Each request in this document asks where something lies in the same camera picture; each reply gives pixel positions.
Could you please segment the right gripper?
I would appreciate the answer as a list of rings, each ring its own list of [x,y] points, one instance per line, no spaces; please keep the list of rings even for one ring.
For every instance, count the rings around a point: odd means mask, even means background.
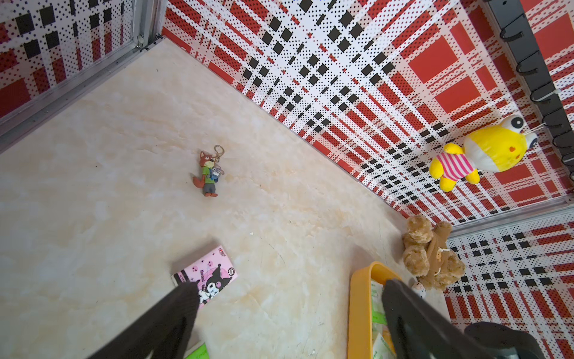
[[[538,341],[524,331],[498,323],[474,323],[464,329],[493,358],[545,358]]]

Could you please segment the pink tissue pack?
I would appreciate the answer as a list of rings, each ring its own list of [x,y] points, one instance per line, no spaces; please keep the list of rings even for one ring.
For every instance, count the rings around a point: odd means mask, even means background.
[[[190,266],[171,275],[175,286],[190,283],[197,287],[200,297],[199,308],[205,307],[237,277],[235,266],[221,245]]]

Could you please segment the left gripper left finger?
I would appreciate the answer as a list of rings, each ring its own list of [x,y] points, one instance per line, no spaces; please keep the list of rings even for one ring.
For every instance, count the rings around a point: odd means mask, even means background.
[[[183,358],[200,306],[195,284],[168,293],[92,358]]]

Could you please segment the yellow plastic storage box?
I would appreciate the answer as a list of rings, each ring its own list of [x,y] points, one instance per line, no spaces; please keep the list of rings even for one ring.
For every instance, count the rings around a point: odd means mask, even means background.
[[[373,358],[371,281],[384,285],[401,278],[380,262],[358,269],[351,276],[348,308],[347,358]]]

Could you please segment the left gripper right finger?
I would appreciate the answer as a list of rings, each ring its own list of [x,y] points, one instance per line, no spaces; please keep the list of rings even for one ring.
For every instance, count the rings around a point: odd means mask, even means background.
[[[491,358],[402,281],[384,284],[382,303],[397,358]]]

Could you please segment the green tissue pack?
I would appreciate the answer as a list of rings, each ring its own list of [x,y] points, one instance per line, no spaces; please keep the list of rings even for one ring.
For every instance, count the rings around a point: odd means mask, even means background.
[[[371,280],[373,359],[396,358],[382,296],[384,285]]]
[[[198,343],[185,354],[185,359],[210,359],[207,345]]]

